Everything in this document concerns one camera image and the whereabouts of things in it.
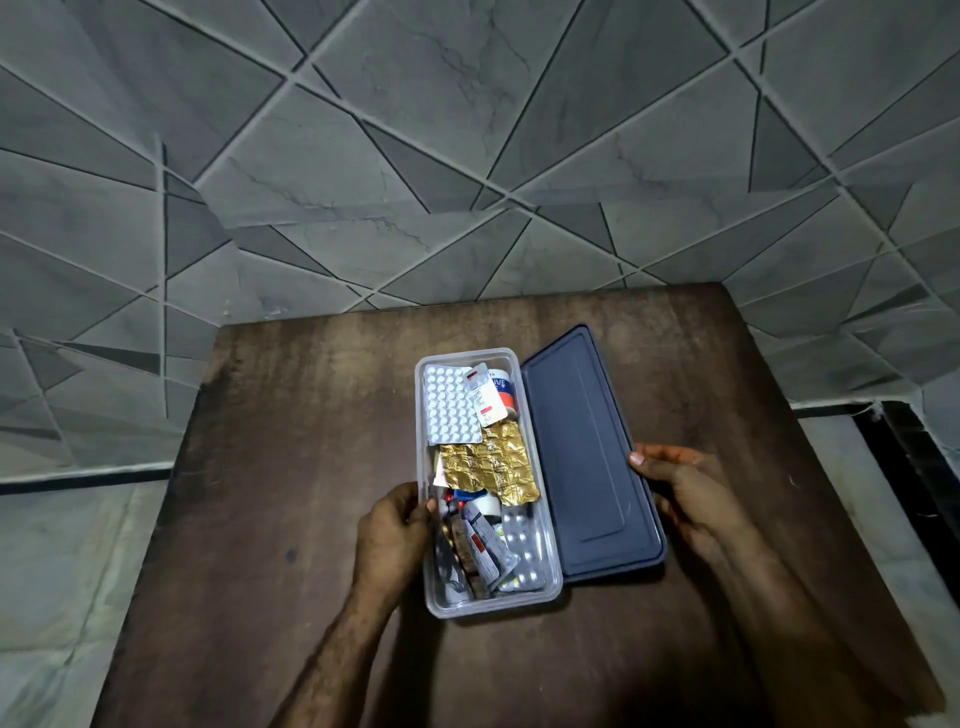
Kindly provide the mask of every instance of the clear plastic box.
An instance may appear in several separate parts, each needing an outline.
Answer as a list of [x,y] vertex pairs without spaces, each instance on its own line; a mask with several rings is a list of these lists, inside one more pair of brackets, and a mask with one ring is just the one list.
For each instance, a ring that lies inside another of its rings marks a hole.
[[425,356],[414,369],[417,382],[417,481],[419,483],[420,501],[429,497],[429,487],[433,482],[434,463],[430,446],[427,445],[425,411],[423,407],[423,370],[430,364],[442,364],[450,367],[474,367],[481,362],[492,369],[502,369],[514,382],[516,394],[517,423],[523,443],[527,448],[530,466],[533,469],[534,479],[540,489],[540,500],[532,504],[533,522],[537,533],[537,551],[540,563],[544,569],[544,586],[531,592],[514,592],[504,595],[493,595],[488,599],[472,599],[459,604],[450,604],[446,600],[444,584],[438,578],[433,563],[433,548],[428,548],[423,559],[423,586],[427,609],[439,619],[454,619],[470,615],[498,612],[503,609],[541,604],[553,601],[560,596],[564,587],[564,575],[560,566],[560,555],[557,551],[557,540],[553,532],[553,521],[550,518],[550,507],[546,487],[543,484],[543,473],[540,470],[540,456],[537,453],[537,440],[534,437],[533,425],[530,421],[530,406],[523,388],[523,377],[520,374],[520,362],[516,354],[510,349],[484,349],[479,352],[457,352]]

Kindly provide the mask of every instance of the gold foil blister pack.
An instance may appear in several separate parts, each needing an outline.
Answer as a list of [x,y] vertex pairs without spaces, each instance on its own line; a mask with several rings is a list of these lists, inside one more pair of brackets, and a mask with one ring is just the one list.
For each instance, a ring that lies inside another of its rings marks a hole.
[[483,442],[441,445],[444,476],[451,488],[496,493],[503,505],[521,505],[540,498],[527,448],[513,420],[483,428]]

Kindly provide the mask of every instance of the navy blue lid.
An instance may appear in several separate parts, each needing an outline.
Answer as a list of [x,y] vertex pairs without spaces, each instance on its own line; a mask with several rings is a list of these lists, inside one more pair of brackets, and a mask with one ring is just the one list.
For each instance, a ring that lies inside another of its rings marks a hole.
[[666,540],[590,329],[520,367],[567,581],[654,566]]

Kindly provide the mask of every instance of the wooden table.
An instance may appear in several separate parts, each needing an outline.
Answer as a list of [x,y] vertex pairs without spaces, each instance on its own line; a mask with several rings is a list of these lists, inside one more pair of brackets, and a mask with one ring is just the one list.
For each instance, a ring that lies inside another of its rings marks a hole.
[[[265,726],[337,614],[357,519],[415,479],[414,365],[590,325],[638,440],[717,452],[766,537],[911,712],[943,697],[718,284],[224,328],[95,725]],[[551,609],[440,622],[422,594],[380,645],[367,722],[746,724],[762,700],[723,600],[674,543],[661,574]]]

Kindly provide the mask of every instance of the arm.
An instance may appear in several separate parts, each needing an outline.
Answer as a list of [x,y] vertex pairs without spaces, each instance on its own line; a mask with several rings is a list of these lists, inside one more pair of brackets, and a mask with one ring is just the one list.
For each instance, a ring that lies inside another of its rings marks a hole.
[[906,725],[763,540],[715,457],[648,445],[631,464],[672,486],[671,497],[655,496],[658,509],[720,582],[778,726]]
[[347,602],[280,705],[274,728],[359,723],[380,635],[429,542],[436,503],[416,502],[417,484],[404,483],[360,520]]

